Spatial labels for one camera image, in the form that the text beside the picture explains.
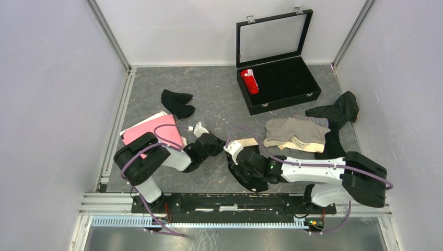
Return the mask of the black underwear with beige band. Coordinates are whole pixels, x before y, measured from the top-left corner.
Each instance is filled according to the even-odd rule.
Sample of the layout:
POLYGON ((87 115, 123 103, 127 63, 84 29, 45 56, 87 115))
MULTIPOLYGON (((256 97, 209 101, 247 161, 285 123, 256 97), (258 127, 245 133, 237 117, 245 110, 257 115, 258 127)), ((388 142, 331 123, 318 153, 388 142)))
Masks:
POLYGON ((238 165, 235 165, 226 153, 229 171, 246 190, 252 192, 267 191, 269 189, 268 183, 263 176, 267 159, 260 155, 257 141, 254 138, 235 141, 243 145, 243 155, 238 155, 238 165))

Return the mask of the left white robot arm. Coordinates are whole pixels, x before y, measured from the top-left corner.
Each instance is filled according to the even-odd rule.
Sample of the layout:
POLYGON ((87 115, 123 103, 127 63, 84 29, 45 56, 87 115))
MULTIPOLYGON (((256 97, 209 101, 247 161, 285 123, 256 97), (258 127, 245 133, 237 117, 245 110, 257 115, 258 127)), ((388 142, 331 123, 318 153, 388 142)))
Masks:
POLYGON ((122 178, 145 199, 145 208, 151 213, 158 213, 164 207, 164 199, 153 174, 160 167, 190 173, 198 169, 208 157, 220 154, 225 144, 212 132, 206 132, 180 150, 161 143, 153 133, 147 132, 119 149, 113 160, 121 170, 122 178))

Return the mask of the black display case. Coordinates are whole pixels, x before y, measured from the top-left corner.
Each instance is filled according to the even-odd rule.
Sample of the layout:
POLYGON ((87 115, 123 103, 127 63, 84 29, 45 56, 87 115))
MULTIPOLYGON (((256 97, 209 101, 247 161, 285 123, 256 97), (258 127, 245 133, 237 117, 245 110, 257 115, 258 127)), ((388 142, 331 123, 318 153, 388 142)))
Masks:
POLYGON ((236 24, 237 81, 250 115, 315 101, 322 90, 301 54, 313 10, 264 18, 248 16, 236 24), (250 95, 241 71, 252 69, 259 93, 250 95))

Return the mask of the red boxer briefs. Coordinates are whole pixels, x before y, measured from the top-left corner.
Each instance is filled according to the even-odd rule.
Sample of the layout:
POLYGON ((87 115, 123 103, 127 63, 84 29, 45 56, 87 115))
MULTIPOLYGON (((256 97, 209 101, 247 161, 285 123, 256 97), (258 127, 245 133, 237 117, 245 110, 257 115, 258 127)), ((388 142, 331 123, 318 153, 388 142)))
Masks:
POLYGON ((241 71, 241 78, 244 81, 244 84, 248 90, 250 95, 256 95, 259 93, 259 86, 254 77, 254 73, 252 69, 246 69, 241 71))

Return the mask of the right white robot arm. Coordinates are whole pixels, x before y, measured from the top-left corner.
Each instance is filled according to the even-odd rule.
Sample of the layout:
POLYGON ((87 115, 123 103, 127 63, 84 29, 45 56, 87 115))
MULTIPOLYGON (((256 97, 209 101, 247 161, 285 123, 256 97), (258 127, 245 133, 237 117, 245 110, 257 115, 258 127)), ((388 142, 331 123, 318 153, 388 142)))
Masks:
POLYGON ((307 182, 302 208, 316 213, 322 207, 354 200, 383 208, 393 187, 387 170, 359 152, 334 159, 296 159, 261 155, 255 147, 226 147, 229 169, 247 190, 263 192, 269 184, 307 182))

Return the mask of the beige grey ribbed underwear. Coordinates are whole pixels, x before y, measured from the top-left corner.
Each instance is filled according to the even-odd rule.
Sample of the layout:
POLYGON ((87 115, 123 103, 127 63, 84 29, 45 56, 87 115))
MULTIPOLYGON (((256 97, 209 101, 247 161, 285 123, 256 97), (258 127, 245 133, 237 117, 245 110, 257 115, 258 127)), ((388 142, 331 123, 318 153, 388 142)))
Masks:
POLYGON ((330 132, 310 120, 296 118, 271 119, 265 124, 265 147, 277 146, 305 152, 322 153, 325 148, 325 136, 330 132))

